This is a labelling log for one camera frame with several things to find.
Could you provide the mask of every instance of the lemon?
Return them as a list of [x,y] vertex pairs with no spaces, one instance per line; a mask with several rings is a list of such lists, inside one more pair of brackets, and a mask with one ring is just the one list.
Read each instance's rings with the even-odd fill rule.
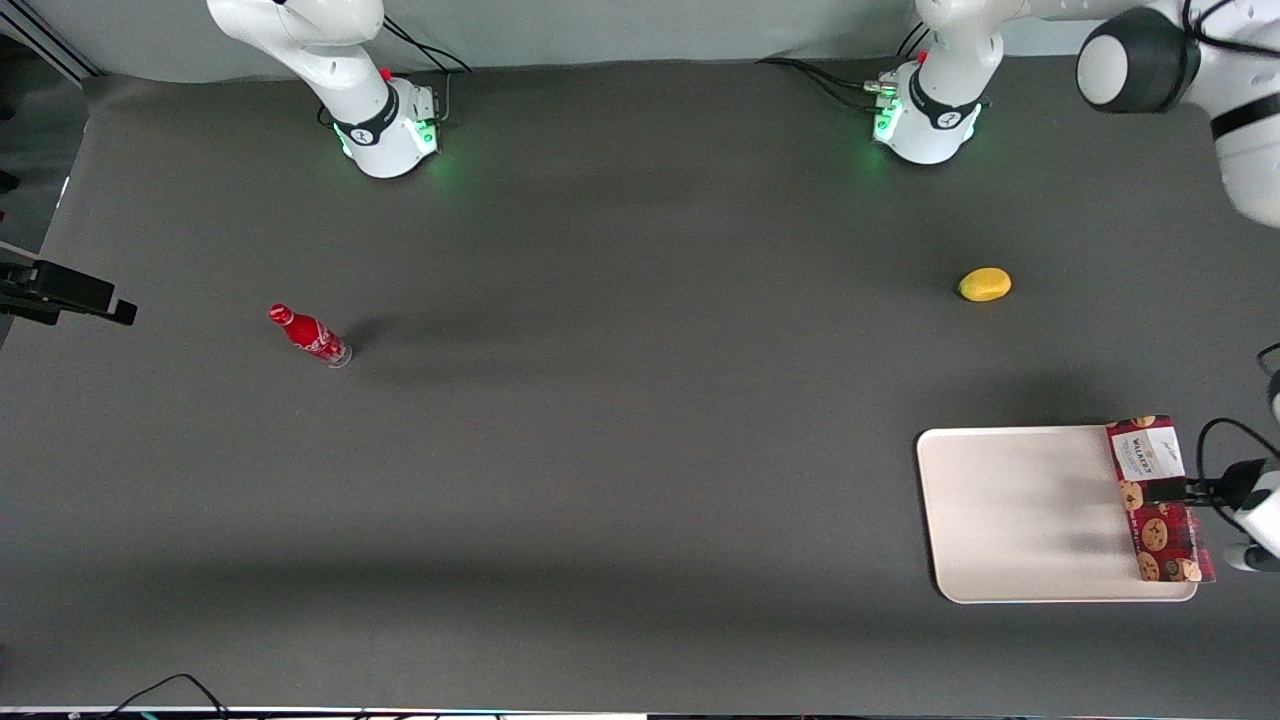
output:
[[1014,281],[1000,268],[978,268],[960,281],[960,295],[974,302],[998,300],[1012,290]]

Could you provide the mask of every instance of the white wall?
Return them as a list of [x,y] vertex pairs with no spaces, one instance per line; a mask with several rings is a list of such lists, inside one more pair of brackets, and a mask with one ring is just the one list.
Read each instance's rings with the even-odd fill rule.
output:
[[[285,77],[261,53],[225,37],[205,0],[29,0],[108,72],[175,82]],[[614,60],[744,60],[890,55],[908,29],[910,0],[385,0],[419,40],[476,67]],[[1009,23],[1010,54],[1075,53],[1088,23]],[[383,33],[379,64],[428,61]]]

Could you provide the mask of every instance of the gray table surface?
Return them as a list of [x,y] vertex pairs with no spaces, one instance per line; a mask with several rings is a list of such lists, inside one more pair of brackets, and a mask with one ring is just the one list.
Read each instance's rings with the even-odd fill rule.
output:
[[782,68],[485,72],[378,182],[300,83],[90,92],[46,256],[141,314],[0,355],[0,703],[1276,715],[1280,578],[959,606],[922,523],[927,428],[1275,430],[1280,233],[1193,109],[1011,60],[916,168]]

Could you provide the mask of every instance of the red bottle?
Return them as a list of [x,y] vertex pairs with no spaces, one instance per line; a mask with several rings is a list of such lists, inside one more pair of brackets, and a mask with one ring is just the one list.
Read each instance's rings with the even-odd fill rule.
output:
[[311,315],[300,315],[279,304],[271,305],[266,315],[284,328],[293,345],[324,360],[330,368],[342,368],[351,361],[347,343]]

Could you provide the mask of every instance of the red cookie box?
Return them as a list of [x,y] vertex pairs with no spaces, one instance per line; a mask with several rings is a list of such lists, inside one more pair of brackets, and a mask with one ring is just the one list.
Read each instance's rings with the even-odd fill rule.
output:
[[1147,415],[1108,423],[1107,439],[1142,579],[1213,582],[1213,561],[1201,542],[1196,512],[1180,503],[1142,500],[1144,483],[1187,475],[1174,421],[1169,415]]

